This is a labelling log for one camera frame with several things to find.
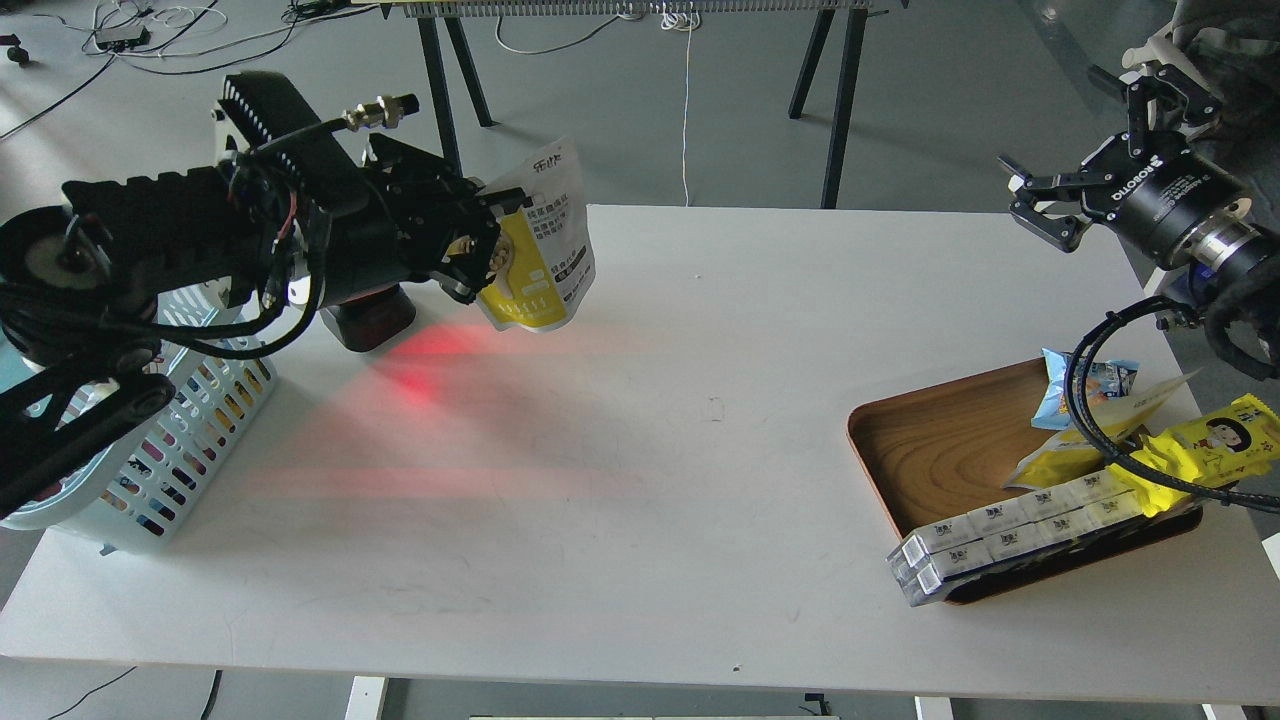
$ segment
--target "blue snack package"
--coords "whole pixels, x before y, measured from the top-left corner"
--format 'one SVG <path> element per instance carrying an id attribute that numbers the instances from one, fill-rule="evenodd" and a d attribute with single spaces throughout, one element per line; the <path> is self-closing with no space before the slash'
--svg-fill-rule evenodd
<path id="1" fill-rule="evenodd" d="M 1070 355 L 1041 348 L 1044 354 L 1044 368 L 1048 370 L 1048 389 L 1044 391 L 1044 400 L 1041 401 L 1039 410 L 1032 418 L 1032 427 L 1044 430 L 1065 430 L 1071 424 L 1071 416 L 1066 413 L 1066 361 Z M 1084 380 L 1088 387 L 1089 406 L 1106 402 L 1110 397 L 1124 397 L 1133 388 L 1134 377 L 1138 374 L 1138 364 L 1133 360 L 1107 360 L 1094 363 L 1089 368 L 1089 375 Z"/>

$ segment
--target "floor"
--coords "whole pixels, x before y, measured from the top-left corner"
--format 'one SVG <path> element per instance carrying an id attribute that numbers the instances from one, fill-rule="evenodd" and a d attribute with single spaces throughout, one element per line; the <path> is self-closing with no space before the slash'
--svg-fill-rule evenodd
<path id="1" fill-rule="evenodd" d="M 168 5 L 163 0 L 157 6 Z M 1036 172 L 1074 168 L 1123 113 L 1079 82 L 1083 67 L 1116 72 L 1124 49 L 1140 45 L 1167 20 L 1165 0 L 916 0 L 902 10 L 881 0 L 863 53 L 838 208 L 1004 211 L 1006 177 L 995 161 L 1009 152 Z M 4 3 L 0 32 L 17 32 L 38 60 L 19 69 L 0 65 L 0 127 L 8 128 L 61 96 L 100 67 L 77 49 L 87 23 L 70 0 Z M 279 27 L 284 1 L 227 4 L 228 27 L 197 36 L 205 47 Z M 535 49 L 590 31 L 600 18 L 512 19 L 504 40 Z M 595 38 L 549 55 L 522 56 L 498 47 L 492 20 L 465 22 L 489 105 L 499 126 L 472 122 L 451 54 L 454 110 L 467 174 L 492 178 L 561 135 L 577 141 L 591 202 L 684 205 L 682 126 L 689 59 L 689 201 L 694 205 L 814 208 L 822 188 L 832 94 L 844 15 L 818 68 L 806 114 L 786 118 L 795 74 L 813 18 L 809 14 L 704 17 L 692 37 L 663 32 L 658 18 L 614 22 Z M 173 59 L 188 69 L 265 50 L 246 44 L 198 60 Z M 415 24 L 393 12 L 305 28 L 279 53 L 242 65 L 284 72 L 321 115 L 378 94 L 428 97 Z M 56 201 L 64 167 L 102 177 L 147 174 L 207 163 L 207 108 L 219 73 L 156 78 L 116 65 L 77 99 L 40 123 L 0 142 L 0 163 L 26 168 L 6 183 L 4 215 Z M 429 150 L 439 141 L 430 113 L 404 122 L 397 137 Z M 111 138 L 95 141 L 96 136 Z M 352 152 L 360 138 L 344 136 Z M 1028 234 L 1028 242 L 1038 242 Z M 1085 242 L 1101 241 L 1085 238 Z M 1138 264 L 1138 272 L 1146 268 Z M 1193 333 L 1171 336 L 1184 366 L 1204 366 L 1193 380 L 1202 406 L 1275 389 L 1236 377 Z M 1275 488 L 1272 475 L 1254 484 Z M 1258 519 L 1260 532 L 1280 532 Z M 37 539 L 0 533 L 0 600 L 6 598 Z M 45 717 L 124 669 L 45 665 L 0 659 L 0 717 Z M 88 698 L 68 717 L 197 717 L 212 670 L 143 667 Z M 349 678 L 275 673 L 227 673 L 212 717 L 342 717 Z M 682 688 L 513 685 L 399 680 L 388 693 L 385 717 L 463 719 L 470 715 L 801 715 L 796 693 L 707 692 Z M 842 717 L 913 717 L 911 698 L 832 697 Z M 1198 707 L 955 702 L 957 719 L 1178 719 L 1202 717 Z"/>

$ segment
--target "snack bag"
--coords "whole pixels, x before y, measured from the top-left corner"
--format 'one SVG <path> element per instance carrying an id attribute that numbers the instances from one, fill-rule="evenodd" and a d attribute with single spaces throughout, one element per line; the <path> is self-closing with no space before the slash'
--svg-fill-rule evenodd
<path id="1" fill-rule="evenodd" d="M 1130 457 L 1188 483 L 1222 487 L 1271 469 L 1271 461 L 1280 457 L 1280 419 L 1261 400 L 1245 395 L 1222 410 L 1147 438 Z M 1107 469 L 1134 488 L 1148 518 L 1188 497 L 1117 465 Z"/>
<path id="2" fill-rule="evenodd" d="M 1093 409 L 1093 418 L 1111 439 L 1129 437 L 1193 374 L 1165 380 L 1146 392 L 1103 402 Z M 1101 462 L 1102 454 L 1073 427 L 1056 433 L 1024 457 L 1004 487 L 1047 488 L 1091 473 Z"/>
<path id="3" fill-rule="evenodd" d="M 513 187 L 524 188 L 532 205 L 502 218 L 489 265 L 495 277 L 480 291 L 479 304 L 499 331 L 512 325 L 553 331 L 573 318 L 595 279 L 573 141 L 561 138 L 543 147 L 485 192 Z"/>
<path id="4" fill-rule="evenodd" d="M 1032 418 L 1032 427 L 1043 430 L 1065 430 L 1071 424 L 1071 416 L 1066 413 L 1066 393 L 1064 392 L 1066 361 L 1070 356 L 1047 347 L 1041 348 L 1041 351 L 1044 354 L 1044 369 L 1048 372 L 1048 389 L 1044 392 L 1039 410 Z M 1129 395 L 1137 374 L 1138 364 L 1133 360 L 1093 363 L 1084 380 L 1088 388 L 1089 407 L 1096 407 L 1112 397 Z"/>

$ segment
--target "table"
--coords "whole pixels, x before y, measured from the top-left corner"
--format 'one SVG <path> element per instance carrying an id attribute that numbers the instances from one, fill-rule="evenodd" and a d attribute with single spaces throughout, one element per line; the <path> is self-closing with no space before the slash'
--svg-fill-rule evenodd
<path id="1" fill-rule="evenodd" d="M 909 609 L 884 568 L 849 411 L 1135 300 L 1105 231 L 1062 256 L 1002 215 L 590 220 L 599 277 L 554 333 L 493 332 L 434 287 L 393 347 L 312 328 L 170 548 L 47 533 L 0 653 L 1280 705 L 1280 583 L 1238 509 L 966 607 Z M 1147 382 L 1178 373 L 1149 325 L 1112 350 Z M 1196 413 L 1184 391 L 1162 416 Z"/>

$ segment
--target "plastic basket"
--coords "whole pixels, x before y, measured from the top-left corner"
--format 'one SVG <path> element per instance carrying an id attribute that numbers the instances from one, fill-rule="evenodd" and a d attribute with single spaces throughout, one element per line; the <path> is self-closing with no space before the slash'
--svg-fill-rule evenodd
<path id="1" fill-rule="evenodd" d="M 215 307 L 198 290 L 160 296 L 160 322 L 180 325 L 225 323 L 237 313 Z M 257 340 L 220 341 L 248 348 Z M 10 387 L 29 377 L 8 343 L 0 372 Z M 96 542 L 102 555 L 115 550 L 154 552 L 164 547 L 191 514 L 239 437 L 275 388 L 268 360 L 220 360 L 164 343 L 152 366 L 165 373 L 178 393 L 151 425 L 143 425 L 99 452 L 61 480 L 55 495 L 31 501 L 0 525 L 19 530 L 58 528 Z M 95 388 L 76 393 L 63 420 L 92 406 Z"/>

